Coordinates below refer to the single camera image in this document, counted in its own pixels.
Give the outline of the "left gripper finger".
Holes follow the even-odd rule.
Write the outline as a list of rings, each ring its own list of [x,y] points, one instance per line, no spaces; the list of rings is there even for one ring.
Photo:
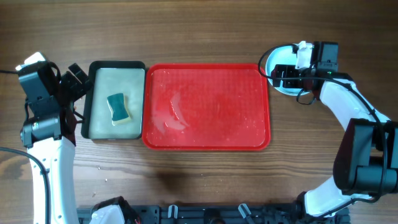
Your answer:
[[[67,71],[61,77],[61,89],[68,95],[80,95],[83,93],[83,85],[74,74]]]
[[[68,69],[77,77],[80,83],[84,86],[84,89],[91,89],[93,87],[88,75],[76,64],[72,64]]]

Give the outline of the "light blue plate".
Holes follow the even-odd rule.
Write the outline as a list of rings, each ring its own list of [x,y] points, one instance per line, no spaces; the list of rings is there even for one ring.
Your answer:
[[[302,71],[310,66],[313,44],[301,41],[298,45],[298,52],[293,53],[291,46],[277,47],[269,55],[265,69],[266,75],[270,76],[276,65],[292,65],[293,69]]]

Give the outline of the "green yellow sponge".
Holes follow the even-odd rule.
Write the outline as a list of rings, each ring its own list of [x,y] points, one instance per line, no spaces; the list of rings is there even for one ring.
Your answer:
[[[113,126],[131,120],[131,116],[127,110],[126,97],[123,93],[116,93],[108,96],[107,103],[111,111],[111,122]]]

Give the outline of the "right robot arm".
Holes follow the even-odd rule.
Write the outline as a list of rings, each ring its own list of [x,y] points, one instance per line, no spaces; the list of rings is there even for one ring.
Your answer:
[[[374,203],[397,193],[397,123],[369,104],[347,73],[277,64],[271,79],[274,88],[312,92],[345,131],[333,175],[298,197],[294,218],[323,220],[356,202]]]

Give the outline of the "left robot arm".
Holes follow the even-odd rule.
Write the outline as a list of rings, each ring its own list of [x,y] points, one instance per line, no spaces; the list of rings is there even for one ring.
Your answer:
[[[34,181],[34,223],[79,223],[73,183],[75,129],[86,118],[74,103],[93,87],[77,65],[64,74],[53,62],[39,61],[18,71],[26,94],[21,141]]]

